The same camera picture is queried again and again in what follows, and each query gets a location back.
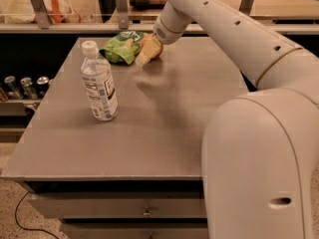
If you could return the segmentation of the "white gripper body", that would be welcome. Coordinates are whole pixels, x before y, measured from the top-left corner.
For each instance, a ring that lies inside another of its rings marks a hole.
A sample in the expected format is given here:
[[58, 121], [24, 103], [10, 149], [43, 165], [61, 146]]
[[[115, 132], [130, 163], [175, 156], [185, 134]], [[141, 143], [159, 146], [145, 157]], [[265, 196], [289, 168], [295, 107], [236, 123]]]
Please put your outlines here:
[[154, 24], [154, 34], [164, 45], [170, 45], [182, 35], [182, 23], [176, 17], [159, 16]]

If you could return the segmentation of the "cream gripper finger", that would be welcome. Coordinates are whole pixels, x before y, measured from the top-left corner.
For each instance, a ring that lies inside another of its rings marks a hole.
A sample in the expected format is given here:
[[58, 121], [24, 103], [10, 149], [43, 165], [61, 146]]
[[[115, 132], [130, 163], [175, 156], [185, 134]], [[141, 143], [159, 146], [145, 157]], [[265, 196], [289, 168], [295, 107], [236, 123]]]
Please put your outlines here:
[[143, 37], [142, 40], [141, 40], [141, 44], [140, 44], [141, 49], [144, 47], [144, 45], [146, 44], [146, 42], [147, 42], [148, 40], [150, 40], [153, 36], [154, 36], [154, 34], [146, 34], [146, 35], [144, 35], [144, 37]]
[[162, 43], [155, 36], [147, 36], [142, 41], [142, 49], [136, 58], [136, 64], [143, 67], [162, 52]]

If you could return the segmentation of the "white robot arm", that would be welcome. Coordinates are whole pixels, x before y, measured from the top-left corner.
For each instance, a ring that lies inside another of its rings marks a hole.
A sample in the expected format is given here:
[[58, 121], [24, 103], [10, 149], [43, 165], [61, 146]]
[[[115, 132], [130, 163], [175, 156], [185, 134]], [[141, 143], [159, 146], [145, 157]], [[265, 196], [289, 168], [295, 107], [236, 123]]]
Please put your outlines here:
[[196, 22], [255, 87], [213, 114], [201, 147], [210, 239], [314, 239], [319, 66], [302, 46], [220, 0], [166, 0], [154, 33]]

